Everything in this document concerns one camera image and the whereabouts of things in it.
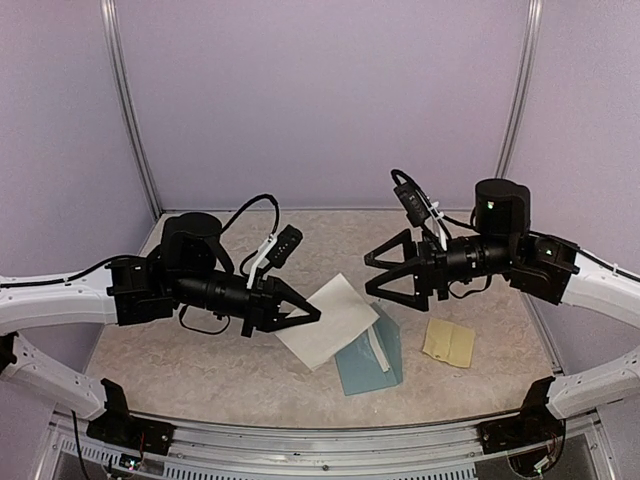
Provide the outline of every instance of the speckled floor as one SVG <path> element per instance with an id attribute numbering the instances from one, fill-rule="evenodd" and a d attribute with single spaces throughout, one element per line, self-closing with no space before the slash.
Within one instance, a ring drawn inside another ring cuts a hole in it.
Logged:
<path id="1" fill-rule="evenodd" d="M 223 243 L 236 265 L 262 242 L 272 219 L 270 212 L 249 212 L 225 233 Z M 401 211 L 284 212 L 281 225 L 287 223 L 305 238 L 273 274 L 305 296 L 338 272 L 365 295 L 364 283 L 376 270 L 363 264 L 363 255 L 408 226 Z M 162 222 L 145 253 L 158 243 L 161 228 Z M 462 231 L 453 228 L 452 233 Z M 184 330 L 175 318 L 107 327 L 88 373 L 122 385 L 132 410 L 299 428 L 406 425 L 491 414 L 519 407 L 531 382 L 551 373 L 519 293 L 502 279 L 494 279 L 482 295 L 432 299 L 428 313 L 388 302 L 382 306 L 402 335 L 404 382 L 391 389 L 345 397 L 334 361 L 310 372 L 274 335 L 241 337 L 239 320 L 217 337 Z M 476 331 L 471 368 L 458 369 L 421 353 L 430 316 Z M 223 325 L 195 309 L 186 321 L 203 328 Z"/>

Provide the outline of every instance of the yellow cloth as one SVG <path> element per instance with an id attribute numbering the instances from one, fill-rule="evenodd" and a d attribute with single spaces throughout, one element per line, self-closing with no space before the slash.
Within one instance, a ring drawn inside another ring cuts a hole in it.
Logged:
<path id="1" fill-rule="evenodd" d="M 455 323 L 432 318 L 422 351 L 454 367 L 469 368 L 476 332 Z"/>

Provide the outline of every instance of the light blue fabric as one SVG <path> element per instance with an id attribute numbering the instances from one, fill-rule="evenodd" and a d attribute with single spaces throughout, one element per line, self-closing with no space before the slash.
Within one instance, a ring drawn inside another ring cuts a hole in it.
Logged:
<path id="1" fill-rule="evenodd" d="M 391 368 L 387 372 L 382 371 L 371 348 L 369 335 L 364 332 L 336 354 L 345 395 L 372 392 L 402 383 L 400 328 L 378 303 L 371 306 L 380 315 L 373 329 Z"/>

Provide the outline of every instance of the purple wall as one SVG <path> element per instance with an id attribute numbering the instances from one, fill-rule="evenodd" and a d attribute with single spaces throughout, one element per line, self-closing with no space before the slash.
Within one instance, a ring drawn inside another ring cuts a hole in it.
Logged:
<path id="1" fill-rule="evenodd" d="M 118 12 L 168 209 L 397 206 L 392 167 L 470 207 L 495 172 L 527 0 L 152 3 Z"/>
<path id="2" fill-rule="evenodd" d="M 640 3 L 547 2 L 509 177 L 533 195 L 536 230 L 640 272 Z M 540 305 L 569 373 L 640 344 L 640 332 Z M 600 409 L 623 478 L 640 472 L 640 399 Z"/>
<path id="3" fill-rule="evenodd" d="M 151 228 L 108 62 L 99 2 L 0 5 L 0 273 L 81 269 Z M 82 368 L 95 326 L 27 336 Z M 26 479 L 53 405 L 0 383 L 2 478 Z"/>

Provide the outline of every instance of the white napkin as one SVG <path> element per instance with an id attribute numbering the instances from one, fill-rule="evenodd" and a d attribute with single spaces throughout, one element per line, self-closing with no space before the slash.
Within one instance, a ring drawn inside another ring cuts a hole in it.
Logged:
<path id="1" fill-rule="evenodd" d="M 353 342 L 378 319 L 376 311 L 341 273 L 308 301 L 322 312 L 320 320 L 280 330 L 276 336 L 311 370 Z M 289 316 L 300 313 L 296 310 Z"/>

